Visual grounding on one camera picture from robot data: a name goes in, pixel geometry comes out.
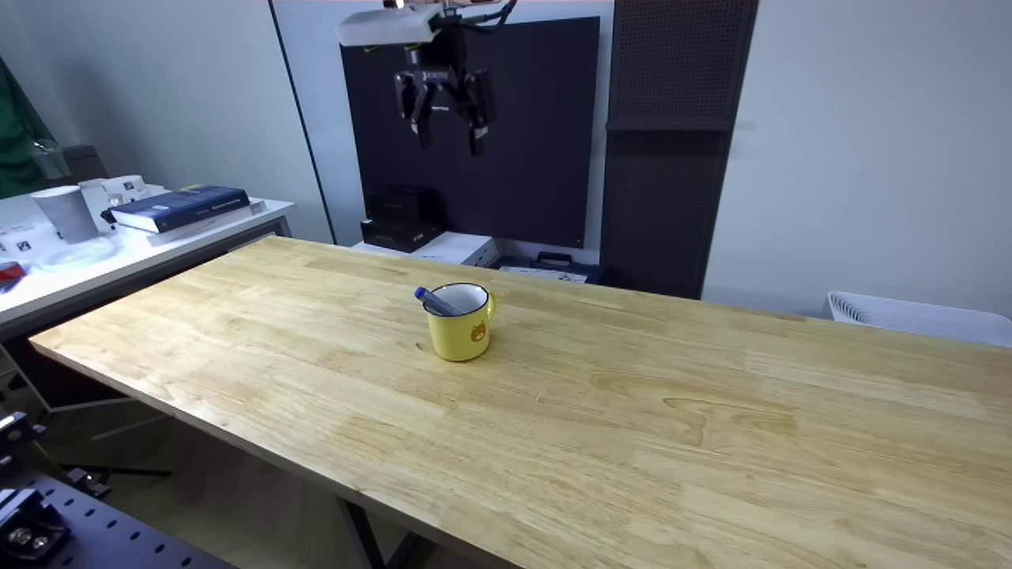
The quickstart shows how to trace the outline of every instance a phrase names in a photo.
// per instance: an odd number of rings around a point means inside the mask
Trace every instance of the floor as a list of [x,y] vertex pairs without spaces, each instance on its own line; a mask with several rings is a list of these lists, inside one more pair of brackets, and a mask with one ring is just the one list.
[[[243,569],[364,569],[347,512],[307,484],[241,449],[145,409],[51,419],[44,447],[60,463],[170,467],[170,479],[110,479],[107,502]],[[372,515],[383,549],[401,537]],[[500,569],[435,546],[425,569]]]

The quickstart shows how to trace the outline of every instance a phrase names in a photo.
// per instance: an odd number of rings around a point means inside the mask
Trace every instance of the wooden table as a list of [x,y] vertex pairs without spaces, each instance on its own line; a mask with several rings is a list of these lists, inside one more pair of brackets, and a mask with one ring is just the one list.
[[[442,365],[414,286],[500,299]],[[269,236],[35,336],[518,566],[1008,566],[1012,352]]]
[[[143,286],[160,283],[165,275],[220,257],[263,233],[286,233],[286,213],[292,203],[256,199],[243,213],[223,213],[166,233],[105,233],[101,243],[107,247],[107,257],[101,261],[36,261],[11,290],[0,293],[0,365],[7,356],[14,373],[30,385],[30,392],[46,410],[71,410],[117,402],[117,392],[101,389],[92,381],[66,373],[64,366],[54,366],[51,360],[36,358],[27,345],[27,336],[92,308],[101,308],[114,299],[122,299]],[[41,220],[41,209],[30,203],[30,196],[0,203],[0,220],[30,223],[30,215]]]

